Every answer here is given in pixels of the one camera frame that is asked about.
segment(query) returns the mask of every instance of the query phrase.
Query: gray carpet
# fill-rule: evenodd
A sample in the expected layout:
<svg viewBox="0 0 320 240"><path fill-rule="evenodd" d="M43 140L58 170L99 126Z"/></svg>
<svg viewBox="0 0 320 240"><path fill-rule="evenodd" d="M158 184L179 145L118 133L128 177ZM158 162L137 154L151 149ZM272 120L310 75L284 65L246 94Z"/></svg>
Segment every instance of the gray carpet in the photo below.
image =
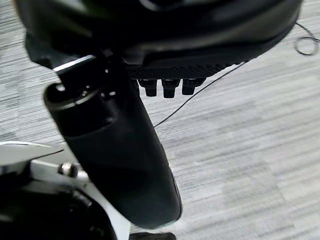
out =
<svg viewBox="0 0 320 240"><path fill-rule="evenodd" d="M305 1L299 22L320 37L319 0ZM157 128L184 212L155 232L178 240L320 239L320 54L294 51L304 35L295 27ZM56 80L30 62L23 27L10 1L0 0L0 141L62 141L42 102ZM142 91L154 124L187 99L181 88L176 95L164 99L160 86L154 98Z"/></svg>

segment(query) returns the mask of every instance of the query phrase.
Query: black cable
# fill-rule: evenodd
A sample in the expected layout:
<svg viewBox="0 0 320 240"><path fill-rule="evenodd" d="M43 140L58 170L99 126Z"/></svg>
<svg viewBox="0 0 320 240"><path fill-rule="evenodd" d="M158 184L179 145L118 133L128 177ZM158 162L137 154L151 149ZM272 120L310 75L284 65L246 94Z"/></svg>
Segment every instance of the black cable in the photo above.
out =
<svg viewBox="0 0 320 240"><path fill-rule="evenodd" d="M163 124L165 121L167 121L169 118L171 118L174 114L176 114L180 109L182 109L184 107L184 105L186 105L191 99L193 99L195 96L197 96L199 93L201 93L203 90L205 90L207 87L211 86L212 84L216 83L217 81L219 81L220 79L222 79L223 77L227 76L228 74L232 73L233 71L239 69L240 67L242 67L243 65L245 65L246 62L241 63L239 66L235 67L234 69L228 71L227 73L223 74L222 76L218 77L217 79L213 80L212 82L210 82L209 84L207 84L205 87L203 87L202 89L200 89L199 91L197 91L194 95L192 95L191 97L189 97L180 107L178 107L173 113L171 113L169 116L167 116L165 119L163 119L161 122L159 122L157 125L155 125L154 127L158 127L159 125Z"/></svg>
<svg viewBox="0 0 320 240"><path fill-rule="evenodd" d="M316 36L308 29L306 28L305 26L303 26L302 24L296 22L295 24L297 24L300 28L302 28L303 30L305 30L309 36L302 36L302 37L299 37L296 41L295 41L295 44L294 44L294 49L301 55L304 55L304 56L314 56L316 55L318 52L319 52L319 43L320 43L320 39L319 38L316 38ZM310 53L307 53L307 52L303 52L301 50L299 50L299 43L301 41L304 41L304 40L311 40L313 41L314 43L314 50Z"/></svg>
<svg viewBox="0 0 320 240"><path fill-rule="evenodd" d="M303 26L302 24L296 22L296 25L298 25L300 28L302 28L303 30L305 30L309 36L302 36L299 37L294 44L294 49L301 55L304 56L314 56L319 52L319 43L320 43L320 39L316 38L316 36L305 26ZM314 50L311 53L307 53L307 52L303 52L301 50L299 50L299 43L303 40L312 40L314 43ZM161 122L159 122L157 125L155 125L154 127L158 127L159 125L163 124L165 121L167 121L169 118L171 118L174 114L176 114L180 109L182 109L184 107L184 105L186 105L191 99L193 99L196 95L198 95L199 93L201 93L203 90L205 90L207 87L211 86L212 84L214 84L215 82L217 82L218 80L222 79L223 77L225 77L226 75L232 73L233 71L237 70L238 68L242 67L244 64L246 64L245 62L243 62L242 64L240 64L239 66L235 67L234 69L228 71L227 73L225 73L224 75L222 75L221 77L218 77L217 79L215 79L214 81L212 81L211 83L209 83L208 85L206 85L205 87L203 87L201 90L197 91L194 95L192 95L190 98L188 98L180 107L178 107L173 113L171 113L169 116L167 116L165 119L163 119Z"/></svg>

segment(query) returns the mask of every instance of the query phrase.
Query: metal screw head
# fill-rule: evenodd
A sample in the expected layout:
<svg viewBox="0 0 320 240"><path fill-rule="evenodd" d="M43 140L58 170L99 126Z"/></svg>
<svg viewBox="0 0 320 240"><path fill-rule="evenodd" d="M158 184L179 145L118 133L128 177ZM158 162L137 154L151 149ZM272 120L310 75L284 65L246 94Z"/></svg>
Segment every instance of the metal screw head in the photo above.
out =
<svg viewBox="0 0 320 240"><path fill-rule="evenodd" d="M64 92L66 90L65 86L63 84L58 84L57 86L55 86L55 88L59 91L59 92Z"/></svg>

